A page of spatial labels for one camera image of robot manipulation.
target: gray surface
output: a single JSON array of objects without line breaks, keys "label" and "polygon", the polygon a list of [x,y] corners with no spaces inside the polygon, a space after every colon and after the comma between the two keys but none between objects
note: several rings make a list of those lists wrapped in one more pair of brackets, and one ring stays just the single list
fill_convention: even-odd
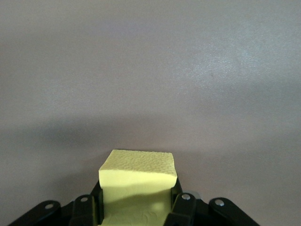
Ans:
[{"label": "gray surface", "polygon": [[113,148],[301,222],[300,1],[0,2],[0,224],[88,193]]}]

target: yellow sponge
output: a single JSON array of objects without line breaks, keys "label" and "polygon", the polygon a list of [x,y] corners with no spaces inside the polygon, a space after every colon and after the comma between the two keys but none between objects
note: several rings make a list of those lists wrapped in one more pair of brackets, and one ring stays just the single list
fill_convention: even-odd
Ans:
[{"label": "yellow sponge", "polygon": [[113,150],[99,169],[104,226],[162,226],[177,174],[171,153]]}]

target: yellow foam block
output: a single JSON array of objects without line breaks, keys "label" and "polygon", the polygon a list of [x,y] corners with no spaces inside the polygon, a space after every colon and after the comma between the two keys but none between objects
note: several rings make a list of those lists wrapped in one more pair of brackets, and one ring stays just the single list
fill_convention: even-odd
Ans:
[{"label": "yellow foam block", "polygon": [[171,153],[113,150],[99,169],[104,226],[162,226],[177,174]]}]

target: gray background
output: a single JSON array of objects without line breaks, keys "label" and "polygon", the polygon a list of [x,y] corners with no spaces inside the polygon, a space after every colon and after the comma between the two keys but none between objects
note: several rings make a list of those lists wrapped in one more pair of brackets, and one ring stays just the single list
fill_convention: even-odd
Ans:
[{"label": "gray background", "polygon": [[0,224],[90,192],[114,148],[301,222],[301,2],[0,2]]}]

